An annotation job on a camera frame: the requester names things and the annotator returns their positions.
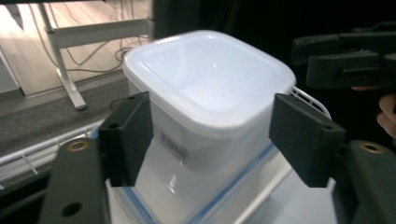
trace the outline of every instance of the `label on container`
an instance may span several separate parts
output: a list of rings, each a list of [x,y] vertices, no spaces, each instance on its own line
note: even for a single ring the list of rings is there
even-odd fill
[[[162,129],[158,128],[157,125],[153,125],[154,137],[168,149],[178,160],[184,161],[187,157],[187,149],[181,146],[178,142],[172,139]]]

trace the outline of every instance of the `white box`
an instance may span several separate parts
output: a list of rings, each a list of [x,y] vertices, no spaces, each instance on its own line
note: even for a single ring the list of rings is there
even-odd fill
[[[271,144],[274,95],[295,83],[281,61],[213,31],[131,50],[123,70],[150,94],[155,137],[142,168],[150,177],[139,176],[136,190],[162,223],[191,220]]]

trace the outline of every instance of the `floor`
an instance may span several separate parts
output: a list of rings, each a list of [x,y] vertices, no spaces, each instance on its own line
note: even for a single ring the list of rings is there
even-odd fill
[[[148,15],[148,0],[49,3],[45,7],[55,28],[145,19]],[[18,8],[22,28],[7,9],[0,6],[0,46],[23,94],[34,96],[62,87],[37,4],[18,4]],[[74,81],[81,81],[120,69],[122,52],[145,43],[146,36],[131,37],[61,52],[70,76]]]

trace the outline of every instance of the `gray floor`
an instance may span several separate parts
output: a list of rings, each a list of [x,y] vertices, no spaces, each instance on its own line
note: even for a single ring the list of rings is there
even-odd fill
[[[87,103],[83,111],[74,108],[64,89],[33,97],[24,97],[18,91],[0,94],[0,158],[103,120],[129,96],[128,81],[121,71],[78,82],[77,86]],[[9,186],[30,175],[1,184]]]

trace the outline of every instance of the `human hand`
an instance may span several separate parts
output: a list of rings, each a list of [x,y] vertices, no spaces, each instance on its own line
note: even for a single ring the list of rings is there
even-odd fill
[[[379,87],[352,87],[354,91],[374,91]],[[396,93],[387,94],[379,100],[382,112],[376,116],[378,124],[393,139],[396,139]]]

